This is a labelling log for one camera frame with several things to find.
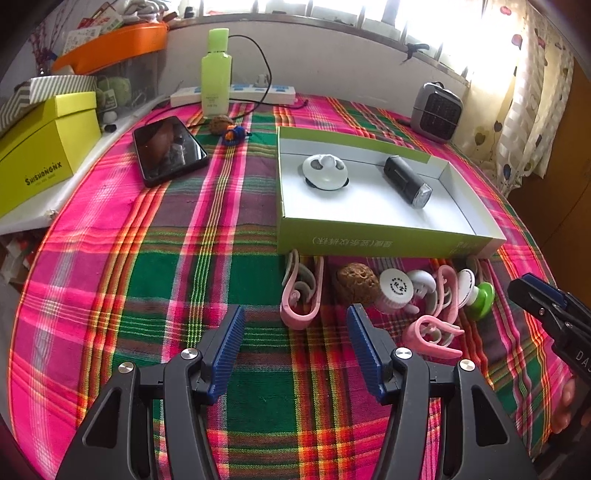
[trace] white wall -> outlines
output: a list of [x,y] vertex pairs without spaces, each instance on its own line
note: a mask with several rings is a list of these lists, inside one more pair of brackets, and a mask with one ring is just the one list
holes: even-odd
[[[391,47],[333,30],[275,22],[221,22],[172,30],[163,64],[159,93],[200,84],[201,58],[207,53],[207,33],[227,27],[230,34],[252,37],[261,46],[273,83],[293,85],[299,93],[326,95],[410,115],[418,90],[425,82],[440,81],[462,98],[466,86]],[[234,83],[252,83],[265,64],[256,47],[244,38],[231,38]]]

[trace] plaid tablecloth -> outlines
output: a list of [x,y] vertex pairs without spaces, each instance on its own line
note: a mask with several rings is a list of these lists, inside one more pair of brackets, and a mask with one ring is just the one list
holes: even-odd
[[[242,304],[247,325],[228,394],[209,408],[208,437],[222,478],[369,478],[389,409],[368,394],[352,353],[345,307],[330,284],[319,318],[303,332],[279,318],[284,258],[275,250],[277,125],[379,138],[450,160],[507,237],[485,262],[498,293],[478,323],[461,316],[459,347],[494,386],[535,455],[566,366],[538,323],[506,297],[526,272],[550,278],[511,206],[450,146],[414,135],[396,114],[310,97],[307,107],[261,107],[241,120],[254,135],[226,148],[197,127],[209,168],[143,187],[131,133],[96,164],[53,223],[22,296],[12,341],[9,396],[14,433],[43,477],[53,479],[86,410],[121,362],[166,362]],[[234,104],[231,115],[250,106]],[[200,107],[167,115],[198,123]],[[434,270],[445,260],[368,259]],[[343,259],[329,258],[329,271]],[[410,321],[369,309],[398,339]],[[439,403],[431,404],[423,478],[434,476]],[[161,473],[169,478],[163,412],[155,412]]]

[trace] flashlight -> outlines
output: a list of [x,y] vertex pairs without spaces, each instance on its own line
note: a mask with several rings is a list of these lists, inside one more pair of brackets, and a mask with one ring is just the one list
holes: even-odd
[[388,157],[384,173],[413,208],[423,208],[431,198],[433,189],[398,155]]

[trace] phone screen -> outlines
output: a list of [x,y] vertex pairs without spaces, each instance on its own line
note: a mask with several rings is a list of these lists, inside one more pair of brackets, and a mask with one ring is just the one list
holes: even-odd
[[144,179],[159,183],[207,164],[207,152],[176,116],[134,131],[135,148]]

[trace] walnut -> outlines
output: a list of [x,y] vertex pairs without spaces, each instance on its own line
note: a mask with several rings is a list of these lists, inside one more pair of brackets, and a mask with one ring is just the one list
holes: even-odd
[[338,269],[333,285],[345,306],[353,303],[371,305],[380,293],[378,277],[363,263],[353,262]]
[[208,125],[209,132],[212,135],[220,137],[221,135],[226,133],[226,130],[228,129],[228,127],[233,124],[234,124],[234,120],[232,120],[230,117],[228,117],[226,115],[216,115],[209,122],[209,125]]

